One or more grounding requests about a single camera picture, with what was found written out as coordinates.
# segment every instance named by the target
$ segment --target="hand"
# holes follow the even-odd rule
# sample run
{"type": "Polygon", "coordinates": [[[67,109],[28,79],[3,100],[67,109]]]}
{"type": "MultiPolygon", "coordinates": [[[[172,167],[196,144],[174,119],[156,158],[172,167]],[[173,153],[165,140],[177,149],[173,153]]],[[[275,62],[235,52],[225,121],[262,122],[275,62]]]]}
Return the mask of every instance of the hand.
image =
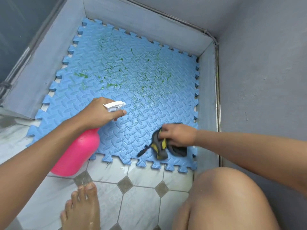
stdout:
{"type": "Polygon", "coordinates": [[[197,129],[184,124],[164,124],[160,139],[170,139],[170,144],[185,147],[195,144],[197,129]]]}
{"type": "Polygon", "coordinates": [[[118,118],[124,116],[127,112],[125,110],[118,110],[115,112],[108,112],[103,104],[114,102],[109,98],[94,98],[90,104],[80,111],[75,118],[85,130],[102,127],[111,120],[116,121],[118,118]]]}

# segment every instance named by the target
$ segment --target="tile floor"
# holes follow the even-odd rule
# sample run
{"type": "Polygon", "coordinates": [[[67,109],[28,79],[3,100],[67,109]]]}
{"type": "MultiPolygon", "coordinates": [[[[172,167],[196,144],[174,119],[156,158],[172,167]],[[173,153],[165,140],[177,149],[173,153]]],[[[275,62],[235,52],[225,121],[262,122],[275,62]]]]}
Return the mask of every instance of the tile floor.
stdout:
{"type": "MultiPolygon", "coordinates": [[[[0,128],[0,163],[19,153],[32,141],[25,137],[29,127],[15,124],[0,128]]],[[[130,166],[113,157],[102,162],[98,154],[69,178],[52,173],[44,179],[18,215],[24,230],[57,230],[59,214],[78,185],[94,181],[98,188],[102,230],[170,230],[172,219],[188,197],[193,172],[187,174],[130,166]]]]}

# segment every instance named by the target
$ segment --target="foot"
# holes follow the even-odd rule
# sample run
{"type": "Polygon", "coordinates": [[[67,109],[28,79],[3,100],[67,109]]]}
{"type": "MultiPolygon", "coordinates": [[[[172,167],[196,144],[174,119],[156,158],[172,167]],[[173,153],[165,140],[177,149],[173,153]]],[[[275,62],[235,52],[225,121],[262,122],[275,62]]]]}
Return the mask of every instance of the foot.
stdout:
{"type": "Polygon", "coordinates": [[[100,230],[97,187],[93,182],[71,194],[61,213],[61,222],[63,230],[100,230]]]}

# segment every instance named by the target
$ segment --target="gray wall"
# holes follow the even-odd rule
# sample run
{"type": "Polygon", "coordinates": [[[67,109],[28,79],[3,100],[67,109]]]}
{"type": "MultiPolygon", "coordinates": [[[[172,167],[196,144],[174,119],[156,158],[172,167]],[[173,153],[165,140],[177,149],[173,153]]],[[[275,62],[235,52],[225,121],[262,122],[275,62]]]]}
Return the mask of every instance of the gray wall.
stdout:
{"type": "MultiPolygon", "coordinates": [[[[307,140],[306,7],[307,0],[245,0],[239,8],[219,38],[223,131],[307,140]]],[[[307,228],[301,194],[249,175],[284,229],[307,228]]]]}
{"type": "Polygon", "coordinates": [[[0,0],[0,82],[4,81],[59,0],[0,0]]]}
{"type": "Polygon", "coordinates": [[[219,36],[242,0],[135,0],[219,36]]]}

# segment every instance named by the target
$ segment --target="blue foam mat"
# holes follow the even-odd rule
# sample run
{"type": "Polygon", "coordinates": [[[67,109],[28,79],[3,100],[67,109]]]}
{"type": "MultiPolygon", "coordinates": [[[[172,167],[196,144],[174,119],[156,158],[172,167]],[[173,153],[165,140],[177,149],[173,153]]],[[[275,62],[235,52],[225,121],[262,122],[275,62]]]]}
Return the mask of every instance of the blue foam mat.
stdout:
{"type": "Polygon", "coordinates": [[[188,147],[187,157],[175,157],[168,153],[165,161],[155,159],[152,149],[140,158],[137,153],[149,145],[151,135],[164,123],[182,122],[197,128],[198,63],[195,56],[180,53],[177,49],[150,42],[125,30],[102,25],[99,20],[84,19],[56,76],[60,83],[53,82],[50,90],[55,95],[44,98],[49,105],[46,112],[39,110],[36,119],[39,127],[31,126],[28,135],[33,142],[48,134],[62,121],[76,115],[94,97],[104,96],[121,100],[127,105],[127,115],[110,122],[99,131],[100,146],[97,153],[105,154],[103,161],[112,162],[118,156],[123,163],[131,164],[131,158],[139,159],[137,166],[153,162],[152,168],[187,172],[195,170],[193,154],[197,149],[188,147]]]}

